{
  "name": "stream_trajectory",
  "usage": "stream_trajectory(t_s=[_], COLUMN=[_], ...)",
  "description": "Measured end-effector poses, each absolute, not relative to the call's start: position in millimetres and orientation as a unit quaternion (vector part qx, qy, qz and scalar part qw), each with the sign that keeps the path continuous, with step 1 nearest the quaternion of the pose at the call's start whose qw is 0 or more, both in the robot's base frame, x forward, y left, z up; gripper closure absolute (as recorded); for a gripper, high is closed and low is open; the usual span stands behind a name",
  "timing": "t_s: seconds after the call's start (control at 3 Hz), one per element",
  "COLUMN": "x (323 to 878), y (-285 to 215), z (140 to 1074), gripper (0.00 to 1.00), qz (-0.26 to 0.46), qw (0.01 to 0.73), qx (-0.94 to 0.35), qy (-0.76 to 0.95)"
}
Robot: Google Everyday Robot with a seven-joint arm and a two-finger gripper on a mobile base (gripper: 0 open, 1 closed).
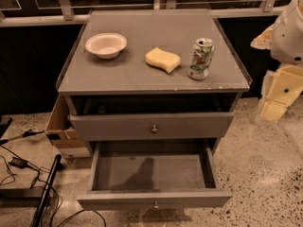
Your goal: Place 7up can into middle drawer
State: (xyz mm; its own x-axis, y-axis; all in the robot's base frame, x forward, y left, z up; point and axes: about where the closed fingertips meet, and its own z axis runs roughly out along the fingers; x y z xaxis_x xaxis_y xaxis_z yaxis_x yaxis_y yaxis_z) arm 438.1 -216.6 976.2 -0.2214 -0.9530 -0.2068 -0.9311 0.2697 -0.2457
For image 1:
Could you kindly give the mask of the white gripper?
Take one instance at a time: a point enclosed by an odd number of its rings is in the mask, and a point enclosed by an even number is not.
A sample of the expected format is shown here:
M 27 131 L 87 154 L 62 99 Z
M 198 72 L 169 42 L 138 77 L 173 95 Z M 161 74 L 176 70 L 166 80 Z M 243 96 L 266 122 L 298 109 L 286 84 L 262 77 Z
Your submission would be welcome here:
M 260 117 L 267 121 L 278 121 L 302 92 L 302 65 L 282 63 L 275 72 L 268 70 L 262 84 Z

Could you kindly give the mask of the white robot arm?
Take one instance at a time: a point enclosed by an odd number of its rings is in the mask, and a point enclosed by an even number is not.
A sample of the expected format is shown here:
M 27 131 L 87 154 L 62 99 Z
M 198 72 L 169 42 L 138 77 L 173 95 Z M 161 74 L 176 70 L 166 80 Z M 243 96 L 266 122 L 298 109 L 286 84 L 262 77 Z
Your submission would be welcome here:
M 303 0 L 292 0 L 275 22 L 252 42 L 256 49 L 268 49 L 280 62 L 279 68 L 267 72 L 260 116 L 278 121 L 303 92 Z

